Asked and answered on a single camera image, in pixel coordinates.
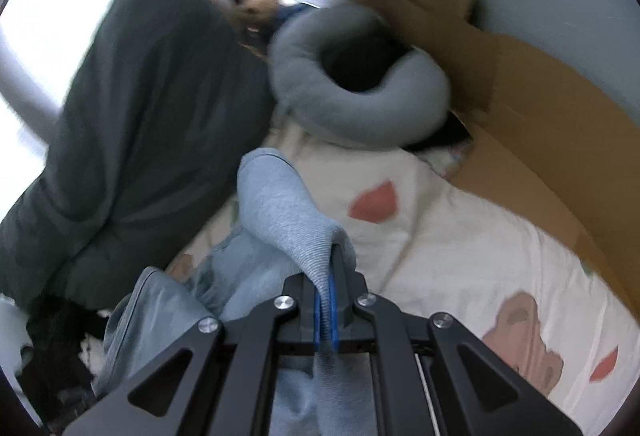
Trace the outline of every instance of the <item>bed sheet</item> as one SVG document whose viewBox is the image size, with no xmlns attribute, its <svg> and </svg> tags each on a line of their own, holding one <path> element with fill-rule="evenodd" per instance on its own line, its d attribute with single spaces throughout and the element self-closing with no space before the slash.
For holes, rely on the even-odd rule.
<svg viewBox="0 0 640 436">
<path fill-rule="evenodd" d="M 345 227 L 373 292 L 414 315 L 450 312 L 585 436 L 606 427 L 640 375 L 640 328 L 577 256 L 401 149 L 346 149 L 291 122 L 268 144 Z M 235 209 L 231 199 L 186 250 L 194 264 Z"/>
</svg>

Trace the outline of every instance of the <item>gray neck pillow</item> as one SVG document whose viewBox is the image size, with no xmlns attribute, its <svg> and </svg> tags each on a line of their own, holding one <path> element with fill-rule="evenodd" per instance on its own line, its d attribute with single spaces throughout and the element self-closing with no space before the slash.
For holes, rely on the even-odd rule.
<svg viewBox="0 0 640 436">
<path fill-rule="evenodd" d="M 328 50 L 384 26 L 357 4 L 308 10 L 288 21 L 269 51 L 279 115 L 288 113 L 308 133 L 347 147 L 398 147 L 434 133 L 446 120 L 450 88 L 426 52 L 406 48 L 376 86 L 357 92 L 340 86 L 322 65 Z M 357 65 L 354 70 L 363 70 Z M 356 71 L 349 79 L 367 75 Z"/>
</svg>

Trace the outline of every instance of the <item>cardboard box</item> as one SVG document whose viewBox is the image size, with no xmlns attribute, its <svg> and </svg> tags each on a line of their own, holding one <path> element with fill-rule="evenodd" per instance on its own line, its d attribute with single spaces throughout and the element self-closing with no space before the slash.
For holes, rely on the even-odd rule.
<svg viewBox="0 0 640 436">
<path fill-rule="evenodd" d="M 359 0 L 446 71 L 476 139 L 457 187 L 525 217 L 640 313 L 640 129 L 572 68 L 443 0 Z"/>
</svg>

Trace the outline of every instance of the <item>black metal bracket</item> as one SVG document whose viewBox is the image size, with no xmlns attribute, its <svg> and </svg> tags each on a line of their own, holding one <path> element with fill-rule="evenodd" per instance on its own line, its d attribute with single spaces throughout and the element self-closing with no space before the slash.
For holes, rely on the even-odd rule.
<svg viewBox="0 0 640 436">
<path fill-rule="evenodd" d="M 402 313 L 332 260 L 335 348 L 369 353 L 383 436 L 580 436 L 580 429 L 447 313 Z M 262 436 L 280 355 L 314 355 L 316 290 L 282 295 L 222 325 L 206 318 L 73 422 L 65 436 Z"/>
</svg>

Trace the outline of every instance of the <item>metal screw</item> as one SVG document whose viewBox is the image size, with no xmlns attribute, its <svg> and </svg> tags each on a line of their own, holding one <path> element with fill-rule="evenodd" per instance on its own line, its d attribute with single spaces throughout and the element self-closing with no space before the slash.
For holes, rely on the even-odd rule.
<svg viewBox="0 0 640 436">
<path fill-rule="evenodd" d="M 358 304 L 362 307 L 373 306 L 376 303 L 376 296 L 372 293 L 366 293 L 358 297 Z"/>
<path fill-rule="evenodd" d="M 293 297 L 289 297 L 288 295 L 280 295 L 273 301 L 273 304 L 278 310 L 288 310 L 292 308 L 295 303 L 296 301 Z"/>
<path fill-rule="evenodd" d="M 201 333 L 213 333 L 218 328 L 220 328 L 220 323 L 213 317 L 205 317 L 198 322 L 198 330 L 200 330 Z"/>
<path fill-rule="evenodd" d="M 436 328 L 446 330 L 453 324 L 453 317 L 448 313 L 436 313 L 433 316 L 433 324 Z"/>
</svg>

